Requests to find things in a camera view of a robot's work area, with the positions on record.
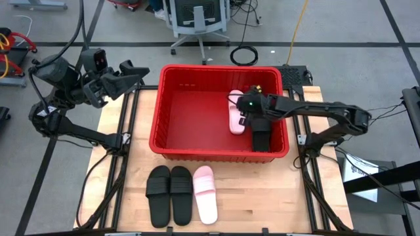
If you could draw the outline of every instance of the wooden tabletop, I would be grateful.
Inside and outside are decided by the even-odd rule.
[[[135,128],[133,132],[127,176],[118,231],[165,231],[155,229],[150,223],[148,199],[145,196],[146,180],[150,171],[158,165],[169,168],[180,165],[191,173],[202,166],[209,165],[215,174],[217,189],[217,208],[219,219],[213,225],[201,223],[196,203],[193,203],[192,221],[187,226],[177,226],[171,220],[169,226],[180,232],[261,232],[267,227],[271,233],[307,233],[310,232],[307,204],[301,171],[293,167],[292,162],[297,153],[296,137],[292,119],[287,119],[289,135],[289,153],[281,159],[266,164],[249,163],[219,163],[204,161],[170,161],[159,154],[153,153],[148,144],[154,108],[156,90],[143,90],[138,101]],[[304,87],[305,100],[321,102],[319,87]],[[104,133],[116,132],[123,98],[110,102],[102,108],[98,131]],[[125,128],[128,127],[129,111],[133,96],[129,100]],[[301,132],[305,131],[303,120]],[[328,128],[328,121],[323,117],[309,117],[312,132],[321,132]],[[336,158],[332,147],[324,147],[324,155]],[[105,151],[95,147],[92,151],[89,168],[93,166]],[[91,174],[83,198],[79,217],[83,224],[95,211],[104,197],[104,191],[111,157],[101,163]],[[352,227],[346,195],[341,181],[337,163],[325,158],[318,158],[318,167],[326,201],[335,213],[348,226]],[[317,213],[318,228],[322,229],[319,205],[314,198]],[[111,225],[114,201],[111,202],[107,226]]]

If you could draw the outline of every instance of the pink slide sandal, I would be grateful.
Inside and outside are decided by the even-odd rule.
[[[229,94],[229,129],[232,134],[242,134],[245,130],[245,126],[240,125],[239,122],[241,118],[241,112],[236,108],[236,102],[238,102],[238,98],[240,97],[239,94],[243,94],[243,92],[239,90],[232,90]]]
[[[213,171],[208,166],[199,167],[192,177],[199,218],[203,224],[217,220],[216,187]]]

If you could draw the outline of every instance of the white label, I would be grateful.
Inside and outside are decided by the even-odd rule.
[[[48,110],[51,112],[55,111],[57,108],[53,107],[53,106],[48,106]],[[47,112],[45,112],[44,110],[42,110],[41,112],[39,112],[37,114],[38,116],[42,116],[42,117],[46,117],[48,114]]]

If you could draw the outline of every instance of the office chair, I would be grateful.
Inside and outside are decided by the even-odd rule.
[[[165,0],[163,8],[166,13],[166,25],[173,30],[174,37],[184,35],[171,45],[171,55],[177,53],[175,47],[191,38],[197,38],[201,49],[201,62],[206,65],[203,35],[226,39],[226,46],[230,46],[230,38],[217,33],[220,30],[222,32],[227,30],[226,23],[230,19],[228,0]]]

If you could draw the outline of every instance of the coiled black cable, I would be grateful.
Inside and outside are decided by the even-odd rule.
[[[245,20],[245,26],[243,27],[243,35],[242,35],[241,43],[239,44],[239,46],[236,49],[234,49],[230,53],[230,61],[233,64],[237,65],[237,66],[253,66],[253,65],[255,65],[258,62],[258,51],[256,50],[256,48],[255,47],[252,47],[252,46],[242,46],[243,39],[245,38],[245,32],[246,32],[246,29],[247,29],[247,23],[248,23],[248,18],[249,18],[250,11],[251,11],[251,4],[249,4],[249,7],[248,7],[247,19]],[[235,58],[234,58],[234,55],[235,55],[235,52],[237,52],[237,51],[239,51],[241,49],[250,50],[254,54],[254,59],[252,61],[248,62],[248,63],[239,63],[239,62],[237,62],[235,60]]]

